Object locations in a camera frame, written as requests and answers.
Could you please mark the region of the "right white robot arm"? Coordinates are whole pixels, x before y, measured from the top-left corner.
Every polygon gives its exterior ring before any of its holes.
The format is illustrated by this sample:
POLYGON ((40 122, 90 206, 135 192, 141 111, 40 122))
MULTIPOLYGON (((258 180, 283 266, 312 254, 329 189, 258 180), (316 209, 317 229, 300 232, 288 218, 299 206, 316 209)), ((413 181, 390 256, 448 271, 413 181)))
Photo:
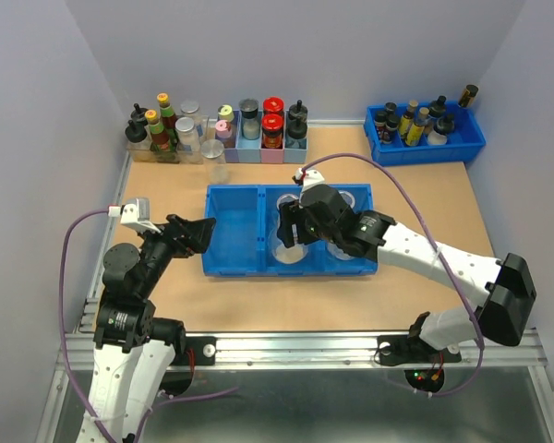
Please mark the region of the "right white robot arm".
POLYGON ((322 240, 350 257, 405 269, 458 293, 461 307, 420 314, 405 336, 390 343, 390 352, 403 360, 427 360, 470 340, 520 344, 536 301, 523 257, 483 257, 431 241, 388 215, 352 209, 327 185, 313 186, 278 209, 277 236, 287 248, 322 240))

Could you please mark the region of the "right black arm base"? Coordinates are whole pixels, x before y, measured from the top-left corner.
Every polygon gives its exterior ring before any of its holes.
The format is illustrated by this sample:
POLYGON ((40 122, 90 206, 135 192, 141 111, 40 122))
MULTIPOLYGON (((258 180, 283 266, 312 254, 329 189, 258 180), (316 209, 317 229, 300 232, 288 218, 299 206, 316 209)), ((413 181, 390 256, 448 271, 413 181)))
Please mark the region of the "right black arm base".
POLYGON ((384 366, 433 363, 460 363, 460 353, 451 353, 448 349, 433 349, 419 338, 410 338, 405 334, 379 335, 379 363, 384 366))

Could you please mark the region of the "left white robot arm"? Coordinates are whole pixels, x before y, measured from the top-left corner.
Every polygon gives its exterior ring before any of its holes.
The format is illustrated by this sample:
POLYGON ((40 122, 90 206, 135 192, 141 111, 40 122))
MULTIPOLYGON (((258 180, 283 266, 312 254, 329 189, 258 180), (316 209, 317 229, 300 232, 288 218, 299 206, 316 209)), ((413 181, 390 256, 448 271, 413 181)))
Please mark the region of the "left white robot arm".
POLYGON ((135 203, 109 216, 134 230, 141 246, 112 246, 103 257, 103 292, 96 319, 93 375, 80 442, 138 441, 170 364, 187 352, 183 322, 154 316, 151 293, 175 258, 203 254, 216 220, 167 216, 161 224, 135 203))

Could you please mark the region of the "silver-lid glass jar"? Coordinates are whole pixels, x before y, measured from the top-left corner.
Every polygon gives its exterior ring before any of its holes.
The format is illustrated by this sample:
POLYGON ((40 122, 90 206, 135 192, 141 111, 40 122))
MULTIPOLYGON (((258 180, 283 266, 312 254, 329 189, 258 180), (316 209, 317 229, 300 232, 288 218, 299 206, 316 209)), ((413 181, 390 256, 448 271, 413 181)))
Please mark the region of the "silver-lid glass jar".
POLYGON ((203 164, 212 185, 224 185, 229 181, 229 171, 224 155, 224 145, 220 140, 208 139, 201 145, 203 164))

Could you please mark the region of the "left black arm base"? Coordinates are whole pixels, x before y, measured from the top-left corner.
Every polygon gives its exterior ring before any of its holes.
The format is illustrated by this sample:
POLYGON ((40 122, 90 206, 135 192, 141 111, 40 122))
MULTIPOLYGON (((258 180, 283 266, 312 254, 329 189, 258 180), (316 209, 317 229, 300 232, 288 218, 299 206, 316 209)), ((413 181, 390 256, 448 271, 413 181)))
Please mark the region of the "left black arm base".
POLYGON ((217 353, 217 338, 213 335, 186 335, 178 342, 170 366, 213 366, 217 353))

